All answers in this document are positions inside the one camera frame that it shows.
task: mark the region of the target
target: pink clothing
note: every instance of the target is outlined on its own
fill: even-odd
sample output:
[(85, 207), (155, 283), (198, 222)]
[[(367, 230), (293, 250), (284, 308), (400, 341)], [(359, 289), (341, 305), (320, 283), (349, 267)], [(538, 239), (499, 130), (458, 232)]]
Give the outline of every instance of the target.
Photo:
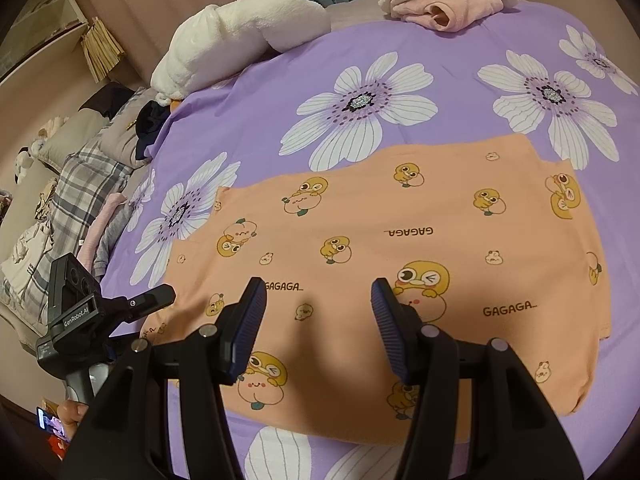
[(91, 227), (89, 227), (84, 243), (82, 244), (82, 247), (80, 247), (80, 251), (78, 253), (78, 261), (89, 272), (91, 272), (91, 268), (94, 265), (95, 251), (100, 243), (100, 238), (102, 238), (102, 234), (107, 228), (109, 220), (111, 220), (111, 217), (113, 216), (113, 212), (120, 204), (123, 204), (126, 201), (127, 197), (122, 193), (111, 193), (104, 202), (100, 213), (91, 224)]
[(504, 7), (501, 0), (409, 0), (393, 8), (404, 22), (457, 32)]

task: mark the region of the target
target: smartphone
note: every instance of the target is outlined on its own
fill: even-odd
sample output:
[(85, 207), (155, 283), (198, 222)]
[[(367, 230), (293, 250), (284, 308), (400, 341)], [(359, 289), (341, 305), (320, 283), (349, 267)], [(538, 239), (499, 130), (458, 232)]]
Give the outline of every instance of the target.
[(41, 430), (46, 431), (56, 437), (69, 442), (69, 439), (65, 436), (65, 430), (62, 426), (62, 421), (57, 418), (53, 413), (46, 412), (41, 407), (36, 408), (36, 415), (38, 417), (38, 425)]

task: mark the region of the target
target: cartoon duck print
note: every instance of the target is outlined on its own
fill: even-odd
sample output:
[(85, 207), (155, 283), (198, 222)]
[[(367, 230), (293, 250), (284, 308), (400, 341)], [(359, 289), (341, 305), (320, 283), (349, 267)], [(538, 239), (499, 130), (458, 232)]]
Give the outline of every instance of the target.
[(320, 249), (320, 254), (326, 258), (328, 264), (344, 264), (351, 260), (351, 248), (346, 236), (327, 238)]
[(602, 266), (598, 261), (598, 257), (591, 251), (587, 253), (587, 261), (589, 263), (589, 281), (591, 285), (598, 283), (598, 277), (602, 272)]
[(474, 206), (486, 216), (500, 215), (507, 210), (507, 205), (500, 198), (500, 193), (490, 187), (474, 193)]
[(398, 272), (394, 294), (398, 301), (416, 309), (424, 322), (444, 316), (447, 302), (442, 295), (449, 288), (449, 271), (442, 264), (418, 260)]
[(536, 370), (535, 379), (537, 383), (544, 383), (551, 377), (551, 368), (549, 368), (549, 361), (540, 363), (540, 366)]
[(225, 297), (224, 294), (214, 294), (209, 298), (209, 304), (207, 305), (207, 309), (205, 314), (207, 316), (217, 316), (222, 312), (222, 309), (225, 307)]
[(329, 187), (329, 183), (321, 176), (306, 179), (300, 187), (288, 198), (283, 198), (284, 211), (298, 216), (306, 213), (322, 202), (322, 193)]
[(296, 309), (296, 320), (304, 321), (307, 317), (310, 317), (314, 312), (314, 308), (308, 303), (303, 303)]
[(261, 410), (282, 401), (282, 387), (287, 383), (287, 369), (282, 362), (265, 352), (254, 352), (247, 369), (238, 377), (238, 394), (251, 404), (252, 410)]
[(394, 179), (400, 182), (402, 187), (418, 187), (424, 184), (424, 177), (420, 173), (420, 168), (412, 162), (400, 164), (396, 168)]
[(489, 251), (487, 256), (484, 257), (484, 260), (489, 265), (501, 265), (502, 262), (504, 261), (502, 259), (502, 256), (500, 256), (500, 251)]
[(558, 173), (547, 177), (545, 187), (552, 193), (551, 209), (558, 218), (571, 220), (574, 217), (569, 209), (580, 205), (580, 187), (572, 176)]
[(260, 258), (261, 265), (269, 265), (273, 260), (273, 253), (266, 253), (263, 257)]
[(396, 412), (396, 418), (398, 420), (413, 418), (420, 388), (418, 386), (406, 386), (397, 382), (391, 388), (391, 392), (391, 395), (386, 398), (386, 402)]
[(216, 244), (218, 254), (225, 258), (234, 256), (245, 243), (256, 235), (257, 228), (256, 224), (248, 222), (244, 218), (237, 220), (235, 224), (225, 229), (224, 234), (218, 240)]

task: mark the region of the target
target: white flower print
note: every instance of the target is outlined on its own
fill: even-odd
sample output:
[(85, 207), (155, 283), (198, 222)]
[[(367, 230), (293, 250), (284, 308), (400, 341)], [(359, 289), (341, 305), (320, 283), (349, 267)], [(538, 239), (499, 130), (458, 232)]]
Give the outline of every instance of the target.
[(380, 56), (362, 80), (357, 66), (343, 70), (334, 92), (324, 92), (303, 102), (296, 113), (307, 116), (282, 137), (280, 155), (306, 148), (327, 131), (309, 159), (312, 171), (325, 171), (341, 160), (359, 162), (375, 152), (382, 141), (378, 118), (411, 126), (431, 119), (438, 107), (426, 97), (405, 95), (425, 88), (433, 76), (414, 63), (385, 77), (398, 62), (398, 53)]
[(142, 210), (144, 209), (143, 204), (151, 200), (151, 195), (153, 195), (156, 190), (156, 186), (154, 185), (155, 177), (156, 170), (151, 170), (144, 182), (133, 192), (131, 200), (129, 200), (129, 205), (133, 208), (133, 213), (127, 224), (127, 231), (129, 233), (138, 225), (138, 220), (140, 220), (140, 215), (142, 215)]
[(532, 132), (551, 112), (551, 145), (562, 160), (570, 158), (576, 170), (583, 170), (589, 161), (582, 132), (608, 159), (620, 160), (618, 149), (603, 126), (616, 126), (616, 115), (607, 105), (585, 99), (591, 95), (587, 83), (565, 70), (550, 79), (546, 68), (528, 54), (519, 56), (508, 50), (507, 60), (519, 73), (495, 64), (482, 67), (478, 75), (501, 90), (517, 92), (494, 102), (494, 112), (509, 120), (514, 132)]
[(155, 287), (164, 276), (174, 240), (186, 240), (205, 224), (218, 187), (232, 186), (236, 181), (240, 162), (229, 164), (216, 175), (225, 160), (226, 153), (223, 152), (214, 160), (205, 161), (186, 187), (178, 183), (167, 191), (160, 208), (162, 216), (146, 226), (136, 247), (136, 254), (144, 252), (129, 280), (131, 285), (137, 285), (151, 270), (148, 286)]
[(566, 26), (566, 31), (569, 33), (571, 43), (567, 40), (560, 40), (559, 46), (565, 54), (576, 60), (576, 65), (598, 79), (604, 79), (605, 76), (609, 76), (614, 85), (624, 93), (638, 95), (638, 91), (634, 88), (634, 86), (638, 85), (607, 59), (604, 54), (598, 52), (596, 42), (593, 41), (591, 36), (583, 32), (582, 37), (580, 37), (580, 32), (571, 25)]

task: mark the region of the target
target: stuffed animal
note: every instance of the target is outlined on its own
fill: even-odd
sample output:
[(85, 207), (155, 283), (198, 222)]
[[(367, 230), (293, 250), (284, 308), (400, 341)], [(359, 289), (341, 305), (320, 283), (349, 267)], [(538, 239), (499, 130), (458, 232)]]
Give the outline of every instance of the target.
[(40, 128), (38, 138), (44, 140), (50, 139), (67, 120), (68, 117), (54, 117), (53, 119), (49, 119), (49, 121)]
[(27, 170), (33, 164), (33, 159), (38, 158), (40, 155), (40, 150), (45, 145), (45, 143), (53, 137), (53, 135), (62, 127), (64, 123), (68, 120), (68, 117), (54, 117), (53, 119), (49, 119), (45, 124), (42, 125), (40, 130), (38, 131), (38, 138), (31, 143), (31, 146), (28, 148), (23, 148), (18, 153), (18, 156), (15, 159), (15, 182), (16, 184), (20, 184), (24, 179), (24, 176), (27, 174)]
[(33, 144), (29, 147), (29, 155), (31, 158), (39, 158), (40, 150), (47, 143), (45, 139), (34, 140)]
[(27, 170), (33, 164), (33, 159), (29, 155), (29, 149), (23, 148), (15, 158), (15, 183), (20, 184), (27, 174)]

